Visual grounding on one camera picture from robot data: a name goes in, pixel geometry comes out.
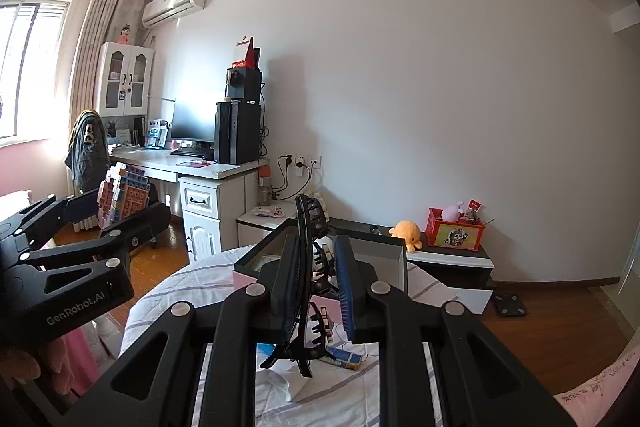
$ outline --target octopus plush toy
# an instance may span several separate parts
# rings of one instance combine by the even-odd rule
[[[406,245],[406,251],[414,253],[416,248],[422,248],[420,241],[420,228],[413,221],[400,221],[395,227],[389,229],[392,237],[402,237]]]

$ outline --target white blanket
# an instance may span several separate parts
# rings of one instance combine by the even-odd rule
[[[235,261],[251,247],[236,248],[190,264],[162,281],[148,294],[140,298],[129,312],[122,341],[122,351],[127,349],[142,332],[167,308],[178,301],[189,301],[200,307],[222,301],[234,291],[231,272]],[[408,292],[412,299],[441,306],[457,299],[450,288],[434,279],[414,264],[408,263]],[[286,393],[268,378],[257,379],[255,389],[255,424],[267,426],[331,426],[372,427],[378,424],[378,344],[354,346],[348,343],[342,325],[335,325],[334,346],[343,347],[365,355],[358,371],[350,371],[314,360],[314,374],[292,401]],[[442,425],[440,402],[437,396],[433,365],[428,344],[424,344],[431,392],[433,395],[436,427]],[[258,352],[257,363],[264,359]],[[200,402],[206,375],[200,377],[198,396],[194,409],[193,426],[198,425]]]

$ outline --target gray jacket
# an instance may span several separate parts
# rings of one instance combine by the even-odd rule
[[[71,178],[82,192],[100,186],[109,168],[106,133],[102,120],[94,112],[81,115],[69,142],[65,165],[71,170]]]

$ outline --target red toy bin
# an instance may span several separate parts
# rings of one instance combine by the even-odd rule
[[[464,217],[456,223],[443,221],[442,209],[430,208],[429,220],[424,233],[427,235],[427,244],[430,247],[478,251],[485,228],[484,223],[472,225],[467,223]]]

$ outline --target window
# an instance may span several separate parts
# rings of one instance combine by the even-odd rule
[[[0,139],[44,128],[67,4],[0,2]]]

